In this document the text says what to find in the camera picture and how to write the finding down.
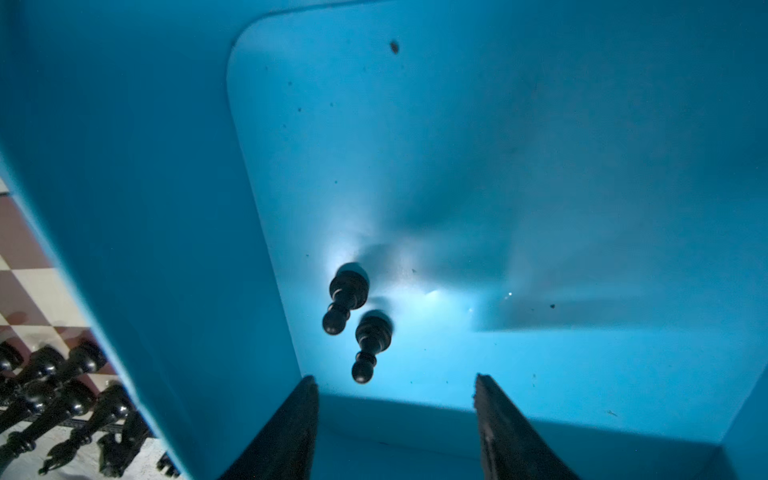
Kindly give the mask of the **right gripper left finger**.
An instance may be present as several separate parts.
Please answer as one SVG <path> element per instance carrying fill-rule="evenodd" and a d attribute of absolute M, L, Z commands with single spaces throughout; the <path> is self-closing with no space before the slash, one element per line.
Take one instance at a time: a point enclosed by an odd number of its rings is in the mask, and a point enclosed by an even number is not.
<path fill-rule="evenodd" d="M 319 391 L 305 376 L 221 480 L 309 479 L 318 433 Z"/>

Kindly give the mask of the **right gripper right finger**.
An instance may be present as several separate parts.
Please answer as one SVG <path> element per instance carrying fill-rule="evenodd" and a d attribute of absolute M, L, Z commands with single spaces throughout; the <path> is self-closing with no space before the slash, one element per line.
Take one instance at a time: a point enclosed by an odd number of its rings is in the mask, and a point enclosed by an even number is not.
<path fill-rule="evenodd" d="M 579 478 L 489 375 L 476 376 L 474 408 L 486 479 Z"/>

